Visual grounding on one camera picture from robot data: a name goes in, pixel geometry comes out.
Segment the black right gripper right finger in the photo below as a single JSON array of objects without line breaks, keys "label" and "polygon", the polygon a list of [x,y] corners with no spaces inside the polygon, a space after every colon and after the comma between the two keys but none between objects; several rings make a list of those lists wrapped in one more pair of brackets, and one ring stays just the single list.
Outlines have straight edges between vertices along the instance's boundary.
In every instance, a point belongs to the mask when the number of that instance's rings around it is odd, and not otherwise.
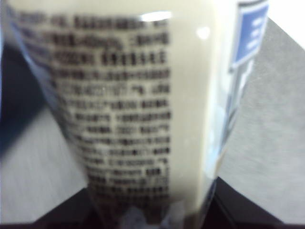
[{"label": "black right gripper right finger", "polygon": [[211,229],[282,229],[285,224],[221,178],[209,208]]}]

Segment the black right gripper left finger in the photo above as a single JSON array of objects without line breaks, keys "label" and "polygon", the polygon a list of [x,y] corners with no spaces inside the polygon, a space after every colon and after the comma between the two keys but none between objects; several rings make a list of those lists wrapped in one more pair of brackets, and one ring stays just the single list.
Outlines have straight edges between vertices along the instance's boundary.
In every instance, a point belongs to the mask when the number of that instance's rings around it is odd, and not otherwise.
[{"label": "black right gripper left finger", "polygon": [[98,216],[86,188],[56,206],[25,229],[97,229]]}]

